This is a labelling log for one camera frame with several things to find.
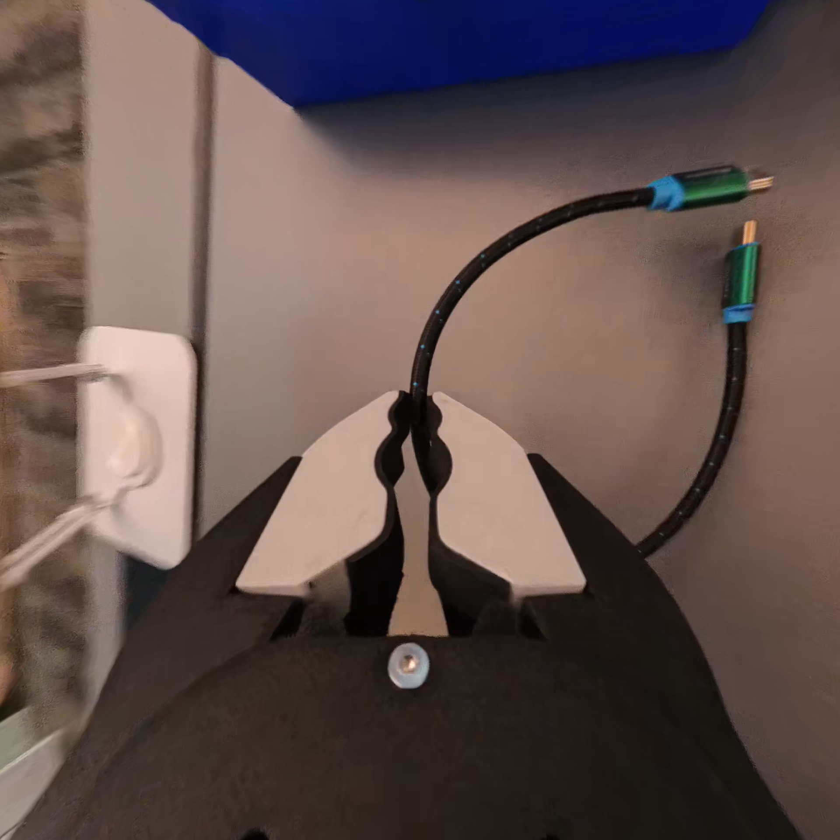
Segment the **blue divided plastic bin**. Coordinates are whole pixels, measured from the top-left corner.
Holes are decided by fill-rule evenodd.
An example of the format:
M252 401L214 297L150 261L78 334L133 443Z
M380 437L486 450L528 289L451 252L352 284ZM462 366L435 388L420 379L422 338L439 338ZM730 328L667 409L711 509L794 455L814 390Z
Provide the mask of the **blue divided plastic bin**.
M293 108L724 50L766 1L151 1Z

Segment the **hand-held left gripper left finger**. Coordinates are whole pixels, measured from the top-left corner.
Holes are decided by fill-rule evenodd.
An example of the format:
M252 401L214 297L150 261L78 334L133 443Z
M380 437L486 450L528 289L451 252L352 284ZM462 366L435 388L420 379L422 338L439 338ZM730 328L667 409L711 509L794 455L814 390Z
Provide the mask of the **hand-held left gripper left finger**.
M240 592L351 596L349 564L395 526L410 414L408 394L386 392L305 450L237 578Z

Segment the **braided HDMI cable green plugs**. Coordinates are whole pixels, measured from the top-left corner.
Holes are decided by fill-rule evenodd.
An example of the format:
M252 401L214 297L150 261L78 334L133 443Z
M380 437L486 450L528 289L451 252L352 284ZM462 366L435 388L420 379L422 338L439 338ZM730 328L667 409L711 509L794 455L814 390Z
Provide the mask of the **braided HDMI cable green plugs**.
M503 257L538 236L578 219L645 208L676 213L738 203L767 192L770 175L753 174L736 165L723 165L659 178L633 190L590 196L568 203L515 227L483 248L448 284L431 311L415 351L410 396L411 436L420 475L427 491L437 486L433 457L428 384L434 353L445 325L461 298L478 279ZM742 227L741 242L727 255L728 275L723 286L721 320L727 331L727 366L717 426L709 449L685 495L657 528L636 546L647 559L661 550L686 525L713 488L728 456L742 409L748 376L748 326L753 320L759 285L761 246L757 224Z

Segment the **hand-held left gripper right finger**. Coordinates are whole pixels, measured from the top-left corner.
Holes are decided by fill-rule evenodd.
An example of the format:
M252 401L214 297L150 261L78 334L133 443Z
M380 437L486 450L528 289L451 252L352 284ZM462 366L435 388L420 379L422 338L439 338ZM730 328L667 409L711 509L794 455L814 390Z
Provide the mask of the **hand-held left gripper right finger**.
M585 575L524 448L447 394L432 402L450 464L434 503L443 547L504 581L514 599L582 593Z

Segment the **white stand base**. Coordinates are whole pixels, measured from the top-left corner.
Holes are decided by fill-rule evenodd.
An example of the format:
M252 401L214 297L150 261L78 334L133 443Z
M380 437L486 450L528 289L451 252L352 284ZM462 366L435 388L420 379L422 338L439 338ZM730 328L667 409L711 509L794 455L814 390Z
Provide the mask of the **white stand base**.
M182 336L91 327L77 361L2 373L2 388L78 382L76 502L2 558L2 591L88 530L168 571L193 537L197 364Z

